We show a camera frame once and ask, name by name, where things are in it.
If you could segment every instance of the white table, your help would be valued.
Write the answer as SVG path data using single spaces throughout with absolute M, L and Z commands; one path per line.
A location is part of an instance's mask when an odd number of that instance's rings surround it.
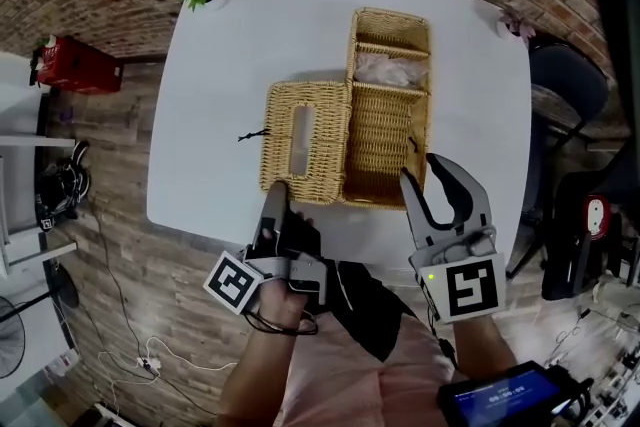
M 269 86 L 344 80 L 351 17 L 360 7 L 422 16 L 431 26 L 434 98 L 430 151 L 467 169 L 487 190 L 497 248 L 508 259 L 529 154 L 529 61 L 501 39 L 498 9 L 481 0 L 227 0 L 182 7 L 173 33 L 151 144 L 147 215 L 158 224 L 247 244 L 265 195 L 258 184 Z M 429 172 L 434 216 L 451 209 Z M 316 220 L 323 255 L 408 268 L 406 214 L 341 205 L 300 209 Z

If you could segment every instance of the wicker basket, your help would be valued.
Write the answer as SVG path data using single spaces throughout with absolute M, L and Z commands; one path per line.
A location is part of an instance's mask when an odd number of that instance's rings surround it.
M 355 82 L 357 52 L 429 63 L 427 22 L 370 8 L 353 16 L 347 61 L 352 95 L 345 181 L 340 201 L 351 206 L 402 210 L 400 172 L 406 167 L 424 190 L 430 116 L 430 73 L 418 88 Z
M 314 123 L 304 175 L 291 172 L 295 110 L 314 109 Z M 351 96 L 338 82 L 279 82 L 267 97 L 262 142 L 260 187 L 268 191 L 276 180 L 289 185 L 290 199 L 328 205 L 340 196 L 344 181 Z

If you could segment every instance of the power strip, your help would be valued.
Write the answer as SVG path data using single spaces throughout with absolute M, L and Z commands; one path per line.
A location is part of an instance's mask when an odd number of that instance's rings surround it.
M 160 370 L 162 368 L 162 363 L 158 358 L 149 358 L 149 359 L 136 358 L 136 361 L 138 362 L 138 365 L 141 367 L 145 366 L 144 363 L 146 361 L 152 370 Z

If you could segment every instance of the person's hand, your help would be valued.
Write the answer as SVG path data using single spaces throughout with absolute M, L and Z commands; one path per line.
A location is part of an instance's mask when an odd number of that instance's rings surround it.
M 307 219 L 313 225 L 313 219 Z M 269 239 L 271 233 L 263 230 L 262 235 Z M 260 316 L 278 327 L 297 329 L 302 311 L 308 297 L 293 292 L 282 279 L 267 281 L 260 285 Z

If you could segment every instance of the black cloth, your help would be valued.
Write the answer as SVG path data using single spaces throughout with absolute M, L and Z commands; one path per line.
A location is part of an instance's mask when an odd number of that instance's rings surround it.
M 402 315 L 416 315 L 380 280 L 371 277 L 364 265 L 326 259 L 324 262 L 326 304 L 308 304 L 307 311 L 313 315 L 330 311 L 363 349 L 385 361 L 396 345 Z

